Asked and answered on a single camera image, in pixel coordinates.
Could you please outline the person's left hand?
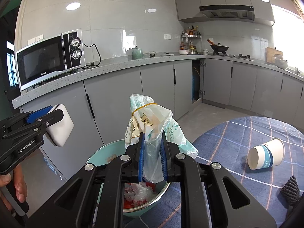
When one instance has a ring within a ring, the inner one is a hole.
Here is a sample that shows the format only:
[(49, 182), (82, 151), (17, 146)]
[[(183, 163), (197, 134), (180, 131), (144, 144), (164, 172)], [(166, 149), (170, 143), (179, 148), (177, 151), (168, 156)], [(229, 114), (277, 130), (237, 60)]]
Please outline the person's left hand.
[(20, 203), (23, 203), (27, 198), (27, 185), (25, 183), (24, 174), (21, 165), (17, 165), (13, 170), (13, 177), (11, 174), (1, 175), (0, 185), (6, 186), (11, 181), (14, 183), (15, 194)]

